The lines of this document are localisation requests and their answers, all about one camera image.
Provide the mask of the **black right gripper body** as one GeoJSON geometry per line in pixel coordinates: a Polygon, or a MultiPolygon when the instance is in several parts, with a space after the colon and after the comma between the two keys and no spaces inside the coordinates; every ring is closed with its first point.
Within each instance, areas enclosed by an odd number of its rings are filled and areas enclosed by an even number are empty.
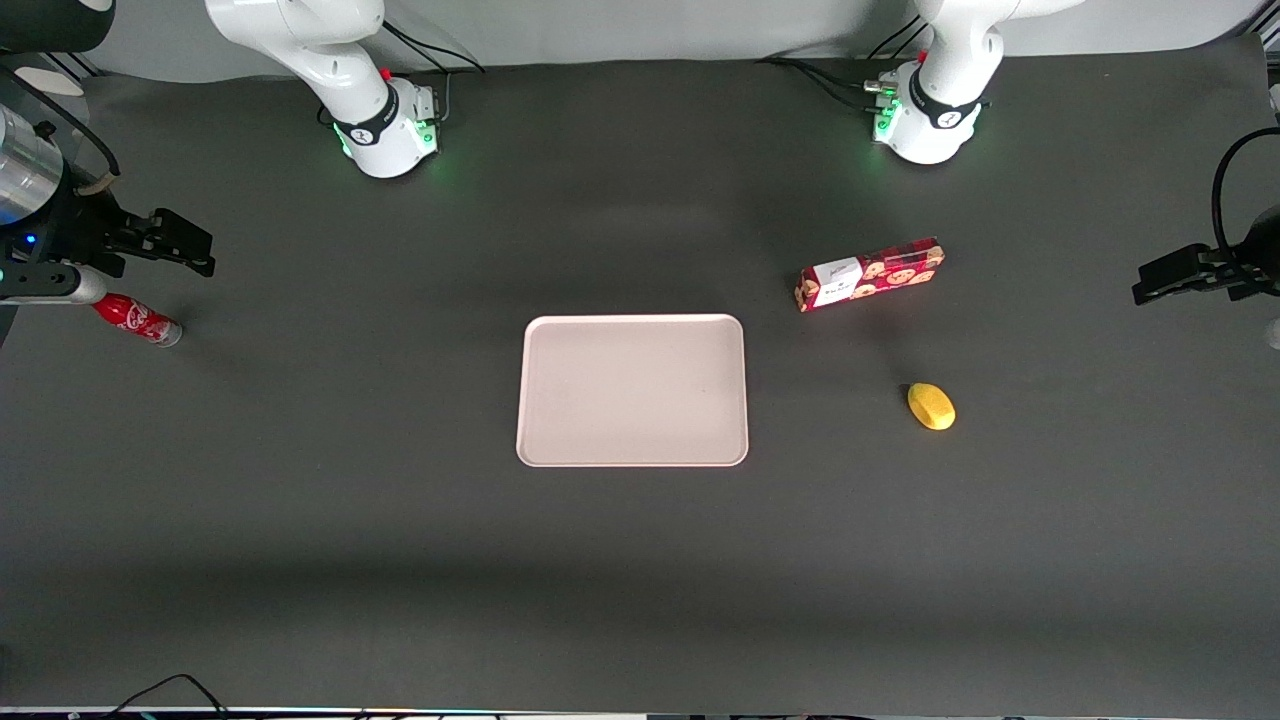
{"type": "Polygon", "coordinates": [[[110,246],[131,214],[110,193],[58,191],[23,219],[3,215],[4,301],[100,301],[125,261],[110,246]]]}

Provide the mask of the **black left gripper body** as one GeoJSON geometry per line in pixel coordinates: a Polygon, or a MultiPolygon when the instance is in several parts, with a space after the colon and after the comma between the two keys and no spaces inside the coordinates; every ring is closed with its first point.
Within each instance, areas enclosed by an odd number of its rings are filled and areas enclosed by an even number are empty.
{"type": "Polygon", "coordinates": [[[1220,205],[1212,206],[1212,228],[1221,264],[1213,273],[1213,288],[1226,290],[1231,301],[1256,295],[1277,299],[1279,205],[1261,213],[1240,243],[1228,243],[1220,205]]]}

